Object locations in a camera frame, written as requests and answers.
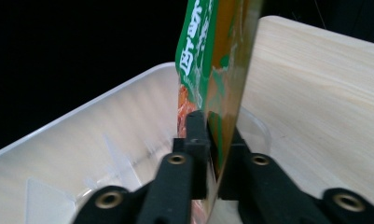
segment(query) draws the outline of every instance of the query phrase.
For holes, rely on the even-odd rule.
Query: light wood surface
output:
[[[374,44],[263,18],[242,105],[303,190],[346,188],[374,204]]]

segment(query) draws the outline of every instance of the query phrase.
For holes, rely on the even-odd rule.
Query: black background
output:
[[[173,62],[186,6],[187,0],[0,0],[0,148]],[[374,0],[268,0],[264,15],[374,43]]]

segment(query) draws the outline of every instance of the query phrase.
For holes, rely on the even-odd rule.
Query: plastic container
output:
[[[174,63],[159,64],[1,149],[0,223],[70,223],[93,190],[154,178],[176,137],[177,96]],[[258,119],[242,109],[239,125],[269,153]]]

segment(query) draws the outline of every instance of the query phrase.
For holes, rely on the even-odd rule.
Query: wood grain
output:
[[[374,44],[263,18],[242,106],[269,127],[271,156],[303,190],[341,187],[374,204]]]

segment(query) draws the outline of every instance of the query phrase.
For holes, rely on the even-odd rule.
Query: white plastic bin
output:
[[[151,180],[176,137],[177,94],[174,63],[159,64],[1,149],[0,223],[69,223],[91,191]],[[268,151],[250,120],[242,135]]]

